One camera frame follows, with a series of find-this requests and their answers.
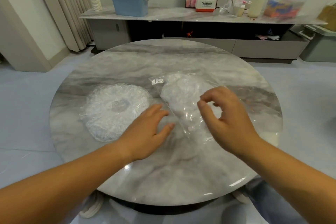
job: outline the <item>floor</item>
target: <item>floor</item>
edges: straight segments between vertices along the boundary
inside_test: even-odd
[[[49,107],[61,82],[92,56],[91,48],[71,54],[48,73],[17,72],[0,64],[0,188],[62,163],[50,138]],[[299,59],[251,65],[279,98],[279,147],[336,178],[336,63]],[[73,223],[82,222],[77,217]]]

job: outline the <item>white bottle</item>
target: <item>white bottle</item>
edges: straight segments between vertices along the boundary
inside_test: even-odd
[[[251,18],[257,18],[259,14],[261,13],[261,10],[264,6],[265,1],[266,0],[253,0],[247,16]]]

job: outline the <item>clear plastic container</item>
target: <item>clear plastic container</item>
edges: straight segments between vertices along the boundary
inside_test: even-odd
[[[268,0],[264,15],[274,18],[295,18],[307,0]]]
[[[117,15],[144,17],[148,14],[148,0],[112,0]]]

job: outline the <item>blue container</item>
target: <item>blue container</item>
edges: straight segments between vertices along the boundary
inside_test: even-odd
[[[144,17],[148,14],[148,0],[112,0],[117,15]]]

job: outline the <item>beige curtain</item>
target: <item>beige curtain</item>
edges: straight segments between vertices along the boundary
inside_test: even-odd
[[[78,52],[93,39],[85,19],[78,16],[89,10],[88,0],[44,0],[70,50]]]

